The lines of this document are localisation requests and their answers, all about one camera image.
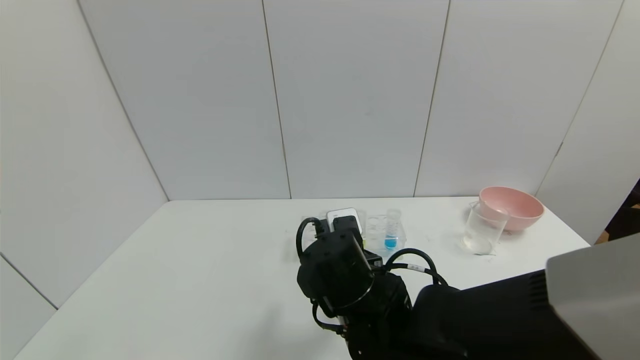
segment white device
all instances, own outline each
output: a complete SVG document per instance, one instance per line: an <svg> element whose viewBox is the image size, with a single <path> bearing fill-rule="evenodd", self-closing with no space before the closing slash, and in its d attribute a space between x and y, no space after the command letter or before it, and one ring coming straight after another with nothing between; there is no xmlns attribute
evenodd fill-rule
<svg viewBox="0 0 640 360"><path fill-rule="evenodd" d="M356 222L358 223L358 230L360 234L362 234L362 225L360 225L360 219L358 218L358 212L354 208L346 208L339 210L331 210L326 214L326 221L329 223L329 230L333 232L333 219L354 216L356 218Z"/></svg>

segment test tube with blue liquid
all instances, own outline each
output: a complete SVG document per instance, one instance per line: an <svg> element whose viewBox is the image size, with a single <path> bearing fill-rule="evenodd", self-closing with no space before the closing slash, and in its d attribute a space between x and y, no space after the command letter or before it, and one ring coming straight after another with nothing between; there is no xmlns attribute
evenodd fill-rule
<svg viewBox="0 0 640 360"><path fill-rule="evenodd" d="M397 247L398 236L400 235L400 210L387 210L387 233L385 234L385 247L393 250Z"/></svg>

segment white wall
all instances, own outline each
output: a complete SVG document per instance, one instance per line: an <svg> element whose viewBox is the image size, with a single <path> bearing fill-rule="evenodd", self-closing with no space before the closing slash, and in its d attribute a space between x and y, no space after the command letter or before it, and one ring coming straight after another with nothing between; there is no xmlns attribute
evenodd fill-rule
<svg viewBox="0 0 640 360"><path fill-rule="evenodd" d="M416 196L535 193L621 0L452 0Z"/></svg>
<svg viewBox="0 0 640 360"><path fill-rule="evenodd" d="M413 196L447 0L265 0L293 198Z"/></svg>
<svg viewBox="0 0 640 360"><path fill-rule="evenodd" d="M166 197L74 0L4 0L0 250L57 306Z"/></svg>
<svg viewBox="0 0 640 360"><path fill-rule="evenodd" d="M11 360L56 312L0 259L0 359Z"/></svg>
<svg viewBox="0 0 640 360"><path fill-rule="evenodd" d="M640 1L626 0L538 198L593 244L640 177Z"/></svg>
<svg viewBox="0 0 640 360"><path fill-rule="evenodd" d="M81 0L171 200L288 199L260 0Z"/></svg>

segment pink bowl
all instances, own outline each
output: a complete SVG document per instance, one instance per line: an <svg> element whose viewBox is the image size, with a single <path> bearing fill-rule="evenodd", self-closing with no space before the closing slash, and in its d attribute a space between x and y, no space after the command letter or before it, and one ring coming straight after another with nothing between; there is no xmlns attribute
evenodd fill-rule
<svg viewBox="0 0 640 360"><path fill-rule="evenodd" d="M545 212L540 200L513 188L490 186L480 191L480 201L489 208L505 209L509 212L509 220L504 227L506 231L521 231L532 226Z"/></svg>

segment white tabletop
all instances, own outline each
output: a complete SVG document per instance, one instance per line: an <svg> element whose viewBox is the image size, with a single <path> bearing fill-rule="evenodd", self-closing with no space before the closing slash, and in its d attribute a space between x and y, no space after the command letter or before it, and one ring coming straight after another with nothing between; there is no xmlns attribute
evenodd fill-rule
<svg viewBox="0 0 640 360"><path fill-rule="evenodd" d="M67 300L16 359L349 359L317 327L296 282L294 237L330 209L402 211L407 247L427 252L449 285L469 288L544 268L587 243L546 210L496 256L458 243L475 198L173 201L147 220ZM422 264L418 257L404 258ZM431 283L402 274L412 300Z"/></svg>

